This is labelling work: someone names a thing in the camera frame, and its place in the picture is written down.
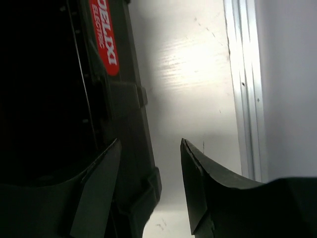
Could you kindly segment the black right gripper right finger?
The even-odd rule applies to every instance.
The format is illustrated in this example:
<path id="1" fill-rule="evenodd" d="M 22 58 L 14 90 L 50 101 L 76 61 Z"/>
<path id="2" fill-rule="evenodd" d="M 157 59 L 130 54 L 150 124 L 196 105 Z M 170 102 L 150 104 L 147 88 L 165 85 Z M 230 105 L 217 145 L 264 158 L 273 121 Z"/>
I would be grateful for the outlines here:
<path id="1" fill-rule="evenodd" d="M 317 180 L 245 178 L 182 139 L 183 173 L 191 234 L 197 238 L 314 238 Z"/>

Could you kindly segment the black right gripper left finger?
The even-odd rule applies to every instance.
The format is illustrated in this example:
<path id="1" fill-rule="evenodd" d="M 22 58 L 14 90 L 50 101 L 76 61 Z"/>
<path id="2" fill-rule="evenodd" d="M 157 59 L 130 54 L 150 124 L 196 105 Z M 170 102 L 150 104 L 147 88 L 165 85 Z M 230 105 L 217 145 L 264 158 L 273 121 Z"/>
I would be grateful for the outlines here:
<path id="1" fill-rule="evenodd" d="M 102 238 L 120 163 L 121 143 L 27 185 L 0 185 L 3 238 Z"/>

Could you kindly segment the black plastic toolbox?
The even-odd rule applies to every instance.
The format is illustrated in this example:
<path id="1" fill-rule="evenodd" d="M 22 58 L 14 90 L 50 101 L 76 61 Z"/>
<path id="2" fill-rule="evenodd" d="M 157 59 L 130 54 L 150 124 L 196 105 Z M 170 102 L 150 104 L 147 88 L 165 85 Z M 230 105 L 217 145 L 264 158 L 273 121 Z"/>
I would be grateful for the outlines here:
<path id="1" fill-rule="evenodd" d="M 127 0 L 0 3 L 0 184 L 31 184 L 118 139 L 104 238 L 140 238 L 161 195 Z"/>

